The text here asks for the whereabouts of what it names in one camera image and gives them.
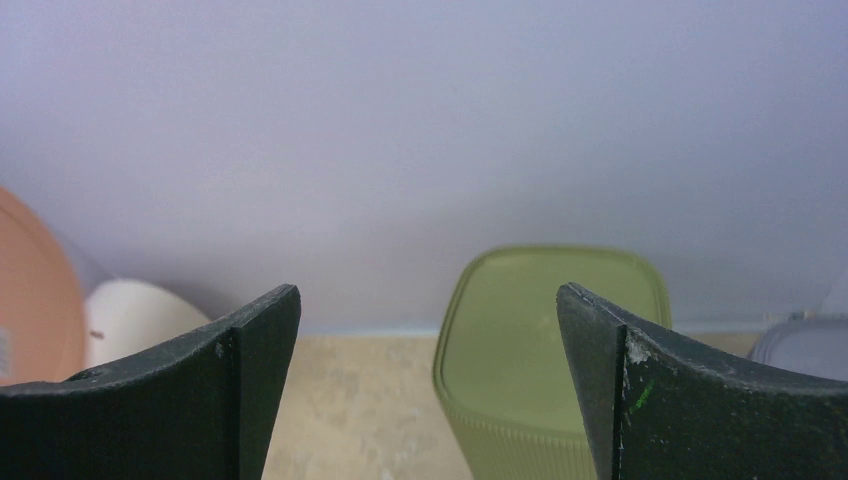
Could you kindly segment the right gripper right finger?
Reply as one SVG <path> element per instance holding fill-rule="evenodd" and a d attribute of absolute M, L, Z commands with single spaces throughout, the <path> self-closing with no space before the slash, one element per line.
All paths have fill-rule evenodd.
<path fill-rule="evenodd" d="M 843 479 L 847 385 L 747 360 L 576 283 L 557 316 L 601 479 Z"/>

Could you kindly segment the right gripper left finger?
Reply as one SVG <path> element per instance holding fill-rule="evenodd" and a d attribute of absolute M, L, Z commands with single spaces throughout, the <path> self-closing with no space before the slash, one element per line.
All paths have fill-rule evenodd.
<path fill-rule="evenodd" d="M 62 382 L 1 390 L 5 479 L 258 479 L 301 317 L 282 285 Z"/>

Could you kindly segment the olive green slatted bin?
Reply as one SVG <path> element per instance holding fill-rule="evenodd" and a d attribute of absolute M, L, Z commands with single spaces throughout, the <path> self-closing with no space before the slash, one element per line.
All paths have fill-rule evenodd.
<path fill-rule="evenodd" d="M 592 479 L 595 467 L 557 319 L 575 282 L 670 327 L 665 281 L 644 258 L 583 245 L 507 246 L 463 271 L 433 384 L 476 479 Z"/>

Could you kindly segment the grey slatted waste bin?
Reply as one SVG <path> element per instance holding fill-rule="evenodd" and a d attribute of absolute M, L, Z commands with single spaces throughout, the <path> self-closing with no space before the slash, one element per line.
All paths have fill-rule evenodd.
<path fill-rule="evenodd" d="M 847 317 L 790 321 L 771 327 L 749 360 L 796 373 L 847 380 Z"/>

